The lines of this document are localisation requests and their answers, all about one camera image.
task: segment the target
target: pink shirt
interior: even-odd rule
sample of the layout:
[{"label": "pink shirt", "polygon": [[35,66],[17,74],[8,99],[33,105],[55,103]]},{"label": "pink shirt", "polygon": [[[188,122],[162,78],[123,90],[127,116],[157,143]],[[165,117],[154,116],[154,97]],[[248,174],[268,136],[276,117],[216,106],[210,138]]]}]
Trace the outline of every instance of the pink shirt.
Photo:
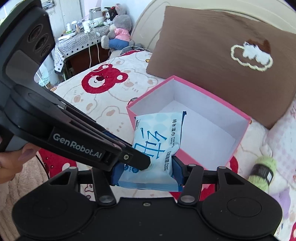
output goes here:
[{"label": "pink shirt", "polygon": [[129,32],[124,29],[124,28],[117,28],[115,29],[115,35],[116,35],[116,39],[121,39],[121,40],[124,40],[124,41],[127,41],[129,42],[131,40],[131,36],[129,34]]}]

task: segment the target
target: headboard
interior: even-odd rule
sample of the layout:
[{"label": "headboard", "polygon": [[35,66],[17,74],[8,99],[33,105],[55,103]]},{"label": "headboard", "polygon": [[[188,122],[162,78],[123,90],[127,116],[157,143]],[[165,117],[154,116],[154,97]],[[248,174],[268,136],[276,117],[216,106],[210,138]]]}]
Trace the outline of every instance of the headboard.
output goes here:
[{"label": "headboard", "polygon": [[284,0],[153,0],[135,24],[132,32],[135,43],[141,43],[144,48],[154,50],[167,5],[226,11],[296,33],[296,12]]}]

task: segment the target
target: plastic bag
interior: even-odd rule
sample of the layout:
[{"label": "plastic bag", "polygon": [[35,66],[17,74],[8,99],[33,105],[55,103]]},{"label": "plastic bag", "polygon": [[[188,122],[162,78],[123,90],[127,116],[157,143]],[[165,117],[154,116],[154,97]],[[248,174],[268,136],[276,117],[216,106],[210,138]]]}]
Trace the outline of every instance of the plastic bag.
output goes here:
[{"label": "plastic bag", "polygon": [[150,156],[150,166],[140,171],[125,165],[120,187],[179,191],[173,178],[172,155],[180,148],[186,112],[155,113],[136,117],[133,148]]}]

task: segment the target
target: pink box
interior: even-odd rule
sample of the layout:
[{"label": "pink box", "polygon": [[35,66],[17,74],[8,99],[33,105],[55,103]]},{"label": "pink box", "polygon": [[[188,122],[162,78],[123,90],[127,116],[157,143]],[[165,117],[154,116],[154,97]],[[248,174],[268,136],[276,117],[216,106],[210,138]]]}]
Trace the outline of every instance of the pink box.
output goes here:
[{"label": "pink box", "polygon": [[172,76],[127,106],[135,128],[138,115],[186,111],[176,156],[207,170],[225,166],[240,144],[250,117],[214,94]]}]

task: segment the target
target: geometric patterned tablecloth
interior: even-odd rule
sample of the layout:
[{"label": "geometric patterned tablecloth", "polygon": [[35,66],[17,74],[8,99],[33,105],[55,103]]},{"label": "geometric patterned tablecloth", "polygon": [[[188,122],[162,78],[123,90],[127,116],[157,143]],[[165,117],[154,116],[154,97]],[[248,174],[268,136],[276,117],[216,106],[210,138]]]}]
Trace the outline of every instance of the geometric patterned tablecloth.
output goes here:
[{"label": "geometric patterned tablecloth", "polygon": [[79,34],[64,40],[57,42],[54,48],[54,70],[56,73],[62,73],[65,60],[71,55],[95,45],[101,42],[102,36],[105,34],[105,29],[109,26],[97,27],[95,31],[100,34],[98,36],[93,30],[90,33],[85,34],[80,32]]}]

